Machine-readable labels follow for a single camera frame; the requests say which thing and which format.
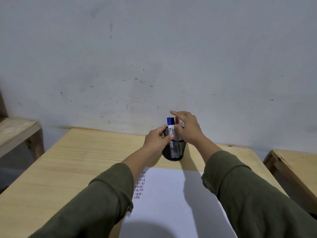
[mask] wooden bench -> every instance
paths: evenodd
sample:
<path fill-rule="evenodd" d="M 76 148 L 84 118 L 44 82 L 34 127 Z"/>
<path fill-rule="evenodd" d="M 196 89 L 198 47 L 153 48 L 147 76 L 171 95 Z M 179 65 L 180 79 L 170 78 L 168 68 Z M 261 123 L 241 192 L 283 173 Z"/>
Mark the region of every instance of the wooden bench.
<path fill-rule="evenodd" d="M 0 157 L 24 141 L 35 159 L 44 153 L 42 128 L 37 121 L 0 118 Z"/>
<path fill-rule="evenodd" d="M 271 173 L 278 170 L 317 214 L 317 154 L 273 149 L 263 163 Z"/>
<path fill-rule="evenodd" d="M 4 237 L 28 237 L 49 220 L 89 182 L 121 162 L 144 143 L 141 135 L 73 128 L 0 195 L 0 231 Z M 285 193 L 257 155 L 246 147 L 219 145 Z M 204 171 L 196 148 L 186 146 L 184 157 L 172 162 L 161 154 L 150 167 Z M 121 223 L 110 237 L 118 237 Z"/>

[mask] sleeve cuff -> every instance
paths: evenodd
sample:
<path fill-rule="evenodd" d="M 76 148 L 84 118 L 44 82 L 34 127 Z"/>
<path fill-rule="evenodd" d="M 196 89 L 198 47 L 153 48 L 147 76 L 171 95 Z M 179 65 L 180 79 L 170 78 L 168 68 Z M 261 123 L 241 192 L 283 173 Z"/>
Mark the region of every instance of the sleeve cuff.
<path fill-rule="evenodd" d="M 133 209 L 134 179 L 132 172 L 126 164 L 117 163 L 105 172 L 102 172 L 89 184 L 97 180 L 109 185 L 119 199 L 120 205 L 117 223 L 125 216 L 127 211 L 132 212 Z"/>
<path fill-rule="evenodd" d="M 224 177 L 236 167 L 246 167 L 235 155 L 227 151 L 215 152 L 207 161 L 201 177 L 203 185 L 219 199 L 219 188 Z"/>

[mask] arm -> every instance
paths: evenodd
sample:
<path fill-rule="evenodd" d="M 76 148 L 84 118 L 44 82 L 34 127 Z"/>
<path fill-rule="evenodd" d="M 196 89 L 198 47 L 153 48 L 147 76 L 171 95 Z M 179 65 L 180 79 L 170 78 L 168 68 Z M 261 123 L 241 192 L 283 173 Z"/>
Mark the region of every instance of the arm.
<path fill-rule="evenodd" d="M 146 164 L 172 140 L 160 138 L 165 128 L 151 130 L 142 148 L 94 178 L 30 238 L 108 237 L 132 211 L 134 184 Z"/>
<path fill-rule="evenodd" d="M 177 128 L 181 137 L 203 157 L 203 185 L 216 195 L 238 237 L 317 237 L 317 223 L 307 212 L 236 156 L 208 141 L 196 117 L 171 113 L 185 124 Z"/>

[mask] left hand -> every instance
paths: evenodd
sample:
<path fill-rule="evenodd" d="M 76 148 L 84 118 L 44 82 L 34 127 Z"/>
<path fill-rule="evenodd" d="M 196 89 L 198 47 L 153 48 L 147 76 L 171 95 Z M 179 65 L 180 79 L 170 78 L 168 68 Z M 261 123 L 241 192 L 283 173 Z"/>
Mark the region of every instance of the left hand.
<path fill-rule="evenodd" d="M 160 128 L 151 130 L 149 134 L 145 136 L 143 148 L 152 151 L 154 155 L 158 152 L 161 152 L 164 147 L 174 138 L 174 135 L 168 135 L 165 138 L 161 138 L 165 129 L 166 125 L 163 125 Z"/>

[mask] white wall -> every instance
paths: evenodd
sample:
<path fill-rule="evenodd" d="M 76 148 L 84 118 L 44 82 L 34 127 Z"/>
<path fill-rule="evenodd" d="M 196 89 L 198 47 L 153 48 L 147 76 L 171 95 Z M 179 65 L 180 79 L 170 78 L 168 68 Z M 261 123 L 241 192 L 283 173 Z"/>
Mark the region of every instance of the white wall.
<path fill-rule="evenodd" d="M 59 126 L 146 134 L 174 109 L 218 143 L 316 152 L 316 6 L 0 0 L 0 88 L 46 148 Z"/>

